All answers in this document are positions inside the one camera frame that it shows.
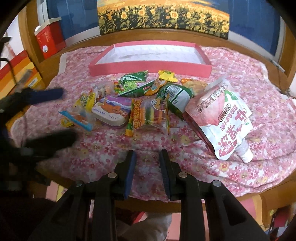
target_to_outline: blue curtain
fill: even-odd
[[[228,1],[230,30],[275,55],[279,41],[279,13],[266,0]]]
[[[60,21],[64,39],[99,25],[96,0],[47,0],[49,18]]]

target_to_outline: wooden frame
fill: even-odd
[[[69,51],[89,46],[109,46],[115,43],[137,41],[137,40],[174,40],[174,41],[187,41],[202,46],[212,47],[225,47],[238,51],[242,54],[248,55],[254,59],[263,62],[269,73],[269,80],[278,88],[285,91],[289,88],[292,79],[296,72],[296,41],[291,31],[286,30],[286,41],[284,44],[282,59],[280,64],[286,70],[286,73],[279,71],[269,60],[258,55],[257,53],[234,44],[228,40],[217,38],[214,36],[175,29],[135,29],[128,31],[121,31],[116,33],[110,33],[102,36],[98,36],[92,39],[88,39],[79,42],[70,47],[66,47],[62,51],[53,55],[48,59],[44,59],[42,52],[37,43],[34,35],[34,30],[38,25],[37,5],[36,0],[32,0],[28,5],[19,13],[19,27],[20,35],[24,49],[28,52],[29,57],[34,62],[38,71],[40,72],[43,81],[46,85],[57,75],[59,71],[59,59],[60,56]],[[52,173],[48,170],[39,169],[39,172],[43,173],[47,177],[51,178],[58,184],[69,187],[73,184],[70,179],[62,178],[59,175]],[[265,224],[268,224],[268,211],[274,208],[283,207],[292,201],[296,201],[295,194],[290,194],[290,188],[296,188],[296,172],[290,175],[282,183],[269,189],[268,191],[260,194],[262,199],[263,220]],[[279,198],[279,194],[284,195],[284,198]],[[258,193],[246,194],[239,197],[238,200],[242,201],[247,198],[258,195]],[[163,203],[161,201],[142,201],[138,199],[129,198],[125,202],[116,202],[116,205],[121,208],[128,208],[130,210],[137,211],[153,211],[153,212],[179,212],[181,206],[179,203]]]

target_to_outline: black wire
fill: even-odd
[[[1,57],[0,58],[0,61],[5,61],[5,62],[8,63],[8,65],[10,67],[11,74],[12,74],[13,82],[15,83],[15,86],[16,86],[17,85],[17,80],[15,78],[15,73],[14,73],[14,70],[13,70],[13,67],[12,67],[10,61],[7,58],[5,58],[5,57]],[[24,135],[23,135],[23,138],[21,140],[21,146],[23,146],[23,144],[24,144],[24,138],[26,138],[27,137],[27,134],[28,134],[28,123],[27,123],[26,112],[23,111],[23,110],[21,110],[21,112],[22,112],[22,116],[24,117]]]

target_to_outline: green snack bag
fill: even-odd
[[[157,98],[165,99],[167,95],[169,95],[169,110],[183,120],[185,107],[194,96],[192,88],[188,89],[181,85],[167,83],[160,89],[157,94]]]
[[[144,81],[126,81],[118,93],[121,97],[140,97],[143,96],[153,85],[154,80],[150,82]]]
[[[120,78],[118,81],[121,86],[124,86],[124,84],[128,81],[146,81],[147,78],[147,73],[148,71],[140,71],[136,73],[130,73],[130,74],[125,74]]]

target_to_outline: red box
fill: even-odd
[[[114,44],[89,64],[91,76],[144,70],[148,70],[150,73],[169,70],[175,74],[209,78],[212,64],[202,49],[195,43],[167,40],[144,40]]]
[[[45,59],[66,47],[61,26],[58,22],[61,19],[61,17],[50,18],[35,31],[38,44]]]

